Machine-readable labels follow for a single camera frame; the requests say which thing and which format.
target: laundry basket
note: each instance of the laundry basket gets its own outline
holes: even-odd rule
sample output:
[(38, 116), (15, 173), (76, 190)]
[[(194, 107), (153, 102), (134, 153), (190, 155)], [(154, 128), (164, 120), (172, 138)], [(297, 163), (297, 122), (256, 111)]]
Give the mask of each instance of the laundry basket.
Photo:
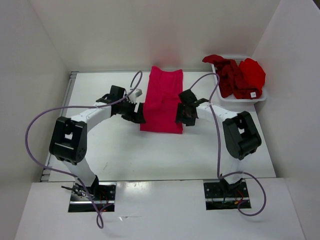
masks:
[[(221, 55), (225, 59), (233, 59), (235, 60), (236, 64), (239, 65), (241, 61), (244, 61), (247, 58), (250, 58), (249, 56), (240, 56), (240, 55)], [(211, 64), (212, 66), (212, 71), (216, 73), (215, 65)], [(214, 76), (215, 84), (217, 84), (218, 79), (216, 76)], [(221, 96), (220, 88), (217, 88), (218, 96), (219, 98), (224, 101), (224, 102), (237, 102), (237, 103), (257, 103), (261, 102), (267, 99), (267, 91), (266, 88), (263, 86), (262, 88), (262, 95), (260, 98), (255, 98), (255, 99), (237, 99), (233, 94), (230, 96), (224, 98)]]

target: wall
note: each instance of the wall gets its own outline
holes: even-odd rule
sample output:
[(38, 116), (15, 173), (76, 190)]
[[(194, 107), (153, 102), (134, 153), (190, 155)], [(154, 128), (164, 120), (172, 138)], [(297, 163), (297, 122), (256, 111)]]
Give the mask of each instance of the wall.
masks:
[(263, 134), (308, 240), (319, 239), (320, 225), (319, 23), (312, 0), (282, 0), (253, 54), (269, 93), (256, 104)]
[[(24, 134), (31, 119), (62, 104), (68, 71), (28, 0), (4, 0), (0, 7), (0, 233), (13, 239), (31, 182), (41, 169), (28, 157)], [(39, 121), (30, 135), (42, 162), (58, 112)]]
[(280, 0), (30, 0), (72, 70), (205, 69), (251, 55)]

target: purple cable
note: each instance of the purple cable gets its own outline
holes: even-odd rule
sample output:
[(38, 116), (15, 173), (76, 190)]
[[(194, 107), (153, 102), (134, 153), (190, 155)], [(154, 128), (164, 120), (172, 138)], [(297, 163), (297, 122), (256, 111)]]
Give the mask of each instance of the purple cable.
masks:
[(129, 97), (135, 90), (136, 88), (138, 87), (138, 85), (140, 84), (141, 82), (141, 79), (142, 79), (142, 71), (138, 71), (133, 79), (132, 79), (132, 82), (131, 84), (133, 83), (133, 81), (136, 79), (137, 75), (140, 74), (140, 78), (137, 82), (137, 84), (134, 86), (134, 88), (127, 94), (125, 95), (123, 98), (117, 100), (117, 101), (114, 101), (112, 103), (109, 103), (109, 104), (106, 104), (106, 105), (100, 105), (100, 106), (58, 106), (58, 107), (53, 107), (53, 108), (50, 108), (48, 110), (45, 110), (43, 112), (41, 112), (40, 114), (38, 114), (28, 125), (28, 127), (26, 128), (26, 131), (25, 131), (25, 136), (24, 136), (24, 144), (25, 144), (25, 148), (26, 148), (26, 151), (27, 153), (29, 154), (30, 158), (36, 163), (38, 164), (40, 167), (44, 168), (44, 169), (49, 169), (51, 171), (54, 171), (54, 172), (58, 172), (58, 173), (61, 173), (61, 174), (66, 174), (66, 175), (69, 175), (71, 177), (74, 177), (76, 178), (80, 183), (81, 185), (83, 186), (83, 189), (84, 191), (86, 192), (86, 194), (88, 195), (88, 198), (89, 200), (91, 201), (92, 205), (93, 205), (93, 208), (94, 210), (96, 211), (97, 213), (97, 216), (96, 216), (96, 224), (97, 226), (100, 228), (100, 229), (103, 229), (104, 228), (104, 220), (102, 218), (102, 215), (101, 215), (101, 211), (103, 211), (106, 207), (109, 206), (109, 204), (107, 204), (106, 206), (104, 206), (100, 211), (98, 210), (96, 204), (95, 204), (95, 201), (93, 200), (93, 198), (91, 197), (86, 185), (84, 184), (84, 182), (75, 174), (73, 173), (70, 173), (70, 172), (67, 172), (67, 171), (62, 171), (62, 170), (59, 170), (59, 169), (55, 169), (55, 168), (52, 168), (52, 167), (49, 167), (49, 166), (46, 166), (44, 164), (42, 164), (41, 162), (39, 162), (34, 156), (33, 154), (31, 153), (30, 151), (30, 148), (29, 148), (29, 143), (28, 143), (28, 135), (29, 135), (29, 131), (30, 131), (30, 128), (31, 126), (35, 123), (35, 121), (40, 118), (41, 116), (49, 113), (49, 112), (52, 112), (52, 111), (55, 111), (55, 110), (61, 110), (61, 109), (95, 109), (95, 108), (105, 108), (105, 107), (109, 107), (109, 106), (112, 106), (112, 105), (115, 105), (115, 104), (118, 104), (120, 103), (121, 101), (125, 100), (127, 97)]
[(240, 210), (240, 206), (241, 204), (245, 203), (245, 202), (248, 202), (248, 200), (244, 200), (244, 201), (241, 201), (240, 203), (238, 203), (237, 205), (237, 208), (239, 210), (239, 212), (245, 216), (249, 216), (249, 217), (253, 217), (253, 216), (256, 216), (258, 214), (260, 214), (266, 207), (266, 204), (267, 204), (267, 195), (266, 195), (266, 191), (264, 189), (264, 187), (261, 185), (261, 183), (259, 182), (259, 180), (253, 176), (252, 174), (248, 173), (248, 172), (242, 172), (242, 171), (234, 171), (234, 172), (230, 172), (226, 175), (221, 175), (220, 176), (220, 165), (221, 165), (221, 135), (220, 135), (220, 130), (219, 130), (219, 126), (218, 126), (218, 119), (217, 119), (217, 116), (215, 114), (215, 111), (214, 111), (214, 108), (212, 107), (211, 105), (211, 100), (212, 100), (212, 97), (214, 95), (214, 93), (216, 92), (217, 88), (218, 88), (218, 85), (219, 85), (219, 82), (220, 82), (220, 77), (218, 74), (216, 73), (207, 73), (203, 76), (201, 76), (198, 80), (196, 80), (194, 82), (194, 84), (190, 87), (190, 89), (197, 83), (199, 82), (202, 78), (206, 77), (206, 76), (209, 76), (209, 75), (215, 75), (217, 77), (217, 83), (210, 95), (210, 98), (209, 98), (209, 107), (210, 107), (210, 110), (212, 112), (212, 115), (213, 115), (213, 119), (214, 119), (214, 123), (215, 123), (215, 127), (216, 127), (216, 134), (217, 134), (217, 139), (218, 139), (218, 156), (217, 156), (217, 170), (216, 170), (216, 176), (217, 178), (220, 180), (220, 179), (224, 179), (228, 176), (231, 176), (231, 175), (235, 175), (235, 174), (245, 174), (245, 175), (248, 175), (250, 176), (251, 178), (253, 178), (257, 183), (258, 185), (260, 186), (261, 190), (262, 190), (262, 193), (263, 193), (263, 205), (261, 207), (261, 209), (255, 213), (252, 213), (252, 214), (249, 214), (249, 213), (245, 213), (243, 211)]

